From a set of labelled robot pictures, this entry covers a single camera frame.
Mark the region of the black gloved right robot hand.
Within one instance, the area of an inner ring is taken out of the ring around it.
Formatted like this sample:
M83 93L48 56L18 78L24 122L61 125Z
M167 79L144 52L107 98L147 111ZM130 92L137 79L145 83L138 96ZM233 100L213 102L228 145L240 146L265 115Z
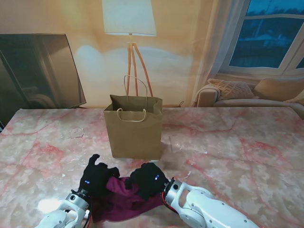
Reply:
M169 180L162 170L154 163L143 163L140 168L134 170L124 182L126 189L133 185L138 186L137 194L144 200L154 197L164 191Z

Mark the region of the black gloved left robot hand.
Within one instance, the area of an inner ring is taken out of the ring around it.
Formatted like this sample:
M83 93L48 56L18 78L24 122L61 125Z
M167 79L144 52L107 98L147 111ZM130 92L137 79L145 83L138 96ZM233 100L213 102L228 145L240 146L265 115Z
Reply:
M107 164L102 162L96 165L95 162L99 157L99 154L93 154L90 157L79 183L78 192L90 197L101 197L109 193L110 191L106 187L109 179L120 177L117 167L109 169Z

